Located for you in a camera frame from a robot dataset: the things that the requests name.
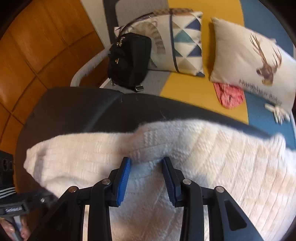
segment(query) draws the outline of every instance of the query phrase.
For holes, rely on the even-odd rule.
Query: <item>deer head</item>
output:
[[[266,60],[266,58],[264,56],[264,53],[263,53],[263,51],[262,51],[262,49],[260,47],[260,42],[257,40],[257,37],[255,35],[251,34],[250,35],[250,41],[254,46],[255,52],[261,56],[261,60],[262,60],[262,63],[263,63],[263,66],[261,68],[258,68],[256,70],[256,72],[257,72],[258,75],[260,75],[260,76],[262,76],[264,78],[262,80],[262,83],[264,85],[272,86],[273,81],[274,81],[274,74],[276,73],[277,69],[281,66],[281,62],[282,62],[281,53],[280,53],[279,50],[278,50],[278,53],[277,53],[273,48],[276,57],[273,54],[275,63],[272,60],[274,65],[271,66],[271,65],[269,65],[267,63],[267,60]]]

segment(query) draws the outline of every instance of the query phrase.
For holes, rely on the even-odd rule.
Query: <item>wooden wall panel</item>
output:
[[[69,49],[66,49],[51,61],[38,74],[38,77],[47,88],[69,86],[73,76],[79,69],[77,57]]]
[[[9,31],[36,72],[66,48],[40,0],[33,0],[12,22]]]
[[[32,84],[25,90],[13,112],[14,116],[22,124],[26,122],[26,119],[29,117],[34,106],[37,104],[46,90],[46,87],[40,82],[38,78],[34,79]]]
[[[33,0],[0,40],[0,150],[14,155],[23,124],[47,88],[69,86],[103,48],[80,0]],[[106,75],[107,60],[82,85],[98,85]]]
[[[43,3],[67,45],[94,31],[79,1],[43,0]]]
[[[11,115],[2,135],[0,150],[14,155],[21,129],[22,124]]]
[[[0,105],[0,136],[4,130],[8,117],[9,112],[2,105]]]
[[[71,52],[78,59],[79,68],[103,49],[104,46],[95,31],[70,46]],[[81,81],[81,85],[98,85],[105,81],[107,77],[107,67],[108,60],[105,59],[89,76]]]
[[[13,39],[5,33],[0,40],[1,103],[11,111],[34,77],[34,73],[13,44]]]

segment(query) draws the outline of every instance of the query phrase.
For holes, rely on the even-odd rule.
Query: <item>black clamp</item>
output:
[[[200,187],[174,169],[169,157],[162,160],[162,172],[173,206],[184,207],[180,241],[204,240],[203,205],[208,208],[211,241],[263,241],[225,188]]]
[[[31,234],[29,241],[80,241],[85,205],[89,205],[88,240],[112,241],[109,207],[123,201],[131,160],[124,157],[119,169],[93,187],[69,187]]]

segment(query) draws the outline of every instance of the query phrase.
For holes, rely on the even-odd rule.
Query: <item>small white object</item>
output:
[[[287,111],[285,111],[283,108],[279,107],[278,105],[273,106],[270,104],[264,105],[265,109],[269,110],[274,114],[274,119],[276,123],[279,123],[280,125],[283,123],[284,120],[290,122],[290,116]]]

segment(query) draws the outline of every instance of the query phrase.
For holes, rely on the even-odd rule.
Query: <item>raccoon print pillow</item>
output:
[[[151,38],[148,69],[204,77],[202,66],[202,12],[160,11],[115,29],[115,35],[135,33]]]
[[[216,57],[210,81],[235,85],[290,112],[296,92],[296,61],[259,33],[212,18]]]

